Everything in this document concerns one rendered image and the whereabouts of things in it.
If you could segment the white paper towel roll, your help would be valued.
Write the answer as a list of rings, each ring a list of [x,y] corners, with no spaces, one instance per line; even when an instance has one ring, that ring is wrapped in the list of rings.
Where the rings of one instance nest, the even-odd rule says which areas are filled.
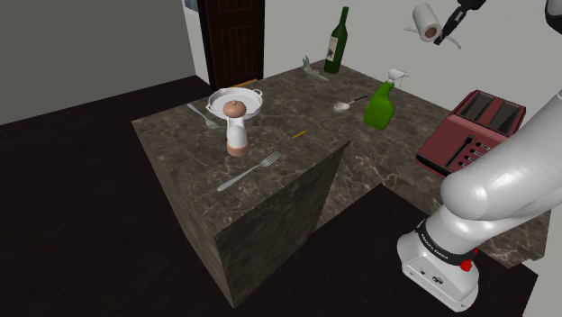
[[[412,18],[422,41],[433,42],[441,35],[441,23],[429,4],[416,5],[412,11]]]

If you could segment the green spray bottle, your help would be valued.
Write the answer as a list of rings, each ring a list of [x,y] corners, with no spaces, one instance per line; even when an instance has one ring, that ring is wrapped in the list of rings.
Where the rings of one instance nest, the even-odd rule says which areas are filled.
[[[369,100],[363,117],[365,124],[379,131],[386,128],[394,115],[394,105],[389,95],[396,83],[402,84],[403,77],[408,77],[408,74],[400,69],[391,68],[388,70],[387,80],[382,83]]]

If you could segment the red toaster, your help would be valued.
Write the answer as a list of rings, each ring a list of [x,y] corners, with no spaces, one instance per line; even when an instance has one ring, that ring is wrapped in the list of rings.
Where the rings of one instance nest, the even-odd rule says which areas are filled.
[[[415,160],[446,177],[511,137],[520,129],[525,114],[522,105],[475,90],[441,122]]]

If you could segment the green wine bottle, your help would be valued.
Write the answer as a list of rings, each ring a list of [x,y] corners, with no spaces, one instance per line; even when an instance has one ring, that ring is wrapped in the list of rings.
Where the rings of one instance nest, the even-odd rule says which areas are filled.
[[[348,13],[349,8],[344,6],[341,11],[340,21],[331,33],[324,63],[324,71],[326,73],[337,74],[340,70],[342,56],[348,39],[348,31],[346,27]]]

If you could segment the grey figure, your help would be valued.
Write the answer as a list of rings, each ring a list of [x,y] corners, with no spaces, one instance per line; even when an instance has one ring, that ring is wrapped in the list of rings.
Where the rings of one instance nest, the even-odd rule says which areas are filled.
[[[310,60],[309,60],[307,55],[305,55],[304,58],[303,58],[302,69],[306,74],[308,74],[312,77],[316,77],[316,78],[319,78],[321,80],[328,81],[327,77],[322,76],[318,70],[315,70],[311,67],[311,63],[310,63]]]

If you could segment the dark brown door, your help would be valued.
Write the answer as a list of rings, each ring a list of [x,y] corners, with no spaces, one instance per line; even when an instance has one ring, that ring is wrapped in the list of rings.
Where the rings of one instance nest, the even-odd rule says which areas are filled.
[[[264,77],[265,0],[197,0],[209,85]]]

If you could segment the white and brown pepper mill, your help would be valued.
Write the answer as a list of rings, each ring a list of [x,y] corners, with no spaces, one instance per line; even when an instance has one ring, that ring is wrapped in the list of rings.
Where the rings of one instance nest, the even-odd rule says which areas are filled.
[[[227,151],[233,157],[242,157],[249,152],[249,143],[244,126],[247,107],[242,101],[229,101],[223,107],[227,116]]]

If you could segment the large silver fork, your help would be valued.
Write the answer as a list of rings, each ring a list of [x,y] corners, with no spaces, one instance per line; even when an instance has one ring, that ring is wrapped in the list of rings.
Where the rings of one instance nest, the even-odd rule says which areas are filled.
[[[242,178],[244,178],[247,174],[254,171],[255,169],[266,168],[266,167],[272,165],[280,156],[281,156],[281,154],[278,151],[273,152],[271,155],[269,155],[268,157],[261,160],[260,163],[257,164],[256,166],[254,166],[252,168],[249,168],[245,172],[239,174],[238,176],[236,176],[236,177],[230,179],[229,181],[227,181],[227,182],[221,184],[220,186],[218,186],[217,190],[219,192],[221,192],[221,191],[227,189],[228,187],[232,186],[236,182],[240,181]]]

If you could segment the small silver fork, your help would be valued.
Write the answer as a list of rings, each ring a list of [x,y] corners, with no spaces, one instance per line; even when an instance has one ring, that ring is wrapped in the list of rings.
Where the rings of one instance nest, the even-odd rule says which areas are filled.
[[[187,107],[200,115],[204,119],[204,124],[210,129],[219,129],[220,125],[208,119],[203,113],[201,113],[196,107],[192,104],[187,104]]]

